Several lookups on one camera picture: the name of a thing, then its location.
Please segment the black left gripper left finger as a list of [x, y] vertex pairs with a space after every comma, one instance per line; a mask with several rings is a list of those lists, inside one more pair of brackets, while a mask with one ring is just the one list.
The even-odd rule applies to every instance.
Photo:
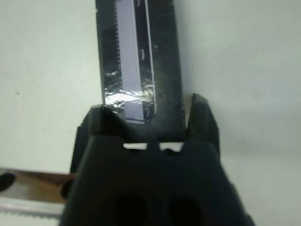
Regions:
[[75, 173], [84, 155], [88, 140], [94, 135], [125, 138], [125, 124], [109, 108], [90, 108], [80, 126], [77, 127], [70, 173]]

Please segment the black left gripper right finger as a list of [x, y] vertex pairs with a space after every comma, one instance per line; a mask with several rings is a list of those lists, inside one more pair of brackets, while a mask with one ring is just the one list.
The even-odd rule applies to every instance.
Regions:
[[191, 97], [185, 151], [195, 157], [205, 153], [220, 159], [219, 128], [208, 100], [199, 94]]

